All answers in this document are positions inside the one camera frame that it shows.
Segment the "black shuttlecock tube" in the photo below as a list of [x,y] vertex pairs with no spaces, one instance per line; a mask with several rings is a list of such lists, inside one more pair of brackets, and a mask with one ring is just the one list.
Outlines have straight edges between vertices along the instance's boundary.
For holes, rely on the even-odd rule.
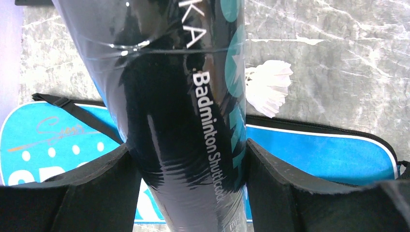
[[242,0],[56,0],[173,232],[244,232]]

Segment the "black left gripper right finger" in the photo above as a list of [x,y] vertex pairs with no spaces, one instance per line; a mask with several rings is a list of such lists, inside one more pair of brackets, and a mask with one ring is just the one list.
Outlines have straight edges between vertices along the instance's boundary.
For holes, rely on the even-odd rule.
[[251,139],[247,188],[256,232],[407,232],[410,182],[347,186],[312,176]]

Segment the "blue racket bag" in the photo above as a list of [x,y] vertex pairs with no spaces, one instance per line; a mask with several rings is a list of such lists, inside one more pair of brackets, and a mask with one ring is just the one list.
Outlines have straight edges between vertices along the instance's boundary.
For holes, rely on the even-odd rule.
[[[43,182],[78,167],[119,146],[114,123],[100,101],[70,100],[36,93],[5,120],[0,132],[0,175],[3,186]],[[175,129],[160,143],[152,118],[140,119],[134,142],[146,163],[154,167],[170,159],[186,172],[198,165],[215,189],[210,205],[220,225],[236,215],[251,218],[241,196],[245,168],[245,140],[250,138],[281,160],[317,177],[353,185],[392,179],[399,172],[395,152],[384,140],[359,131],[320,124],[244,115],[242,106],[222,122],[211,100],[201,108],[195,124]]]

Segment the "white feather shuttlecock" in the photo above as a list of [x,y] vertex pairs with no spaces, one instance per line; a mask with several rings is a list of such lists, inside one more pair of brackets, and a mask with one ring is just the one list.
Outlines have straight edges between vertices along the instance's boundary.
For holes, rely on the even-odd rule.
[[248,103],[266,117],[275,117],[288,96],[292,74],[291,64],[282,60],[267,60],[257,67],[246,68]]

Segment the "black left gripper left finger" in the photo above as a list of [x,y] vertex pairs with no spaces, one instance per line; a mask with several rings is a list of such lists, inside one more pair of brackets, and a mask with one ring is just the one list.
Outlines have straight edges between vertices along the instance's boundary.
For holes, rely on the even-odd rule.
[[125,145],[44,182],[0,189],[3,232],[130,232],[141,175]]

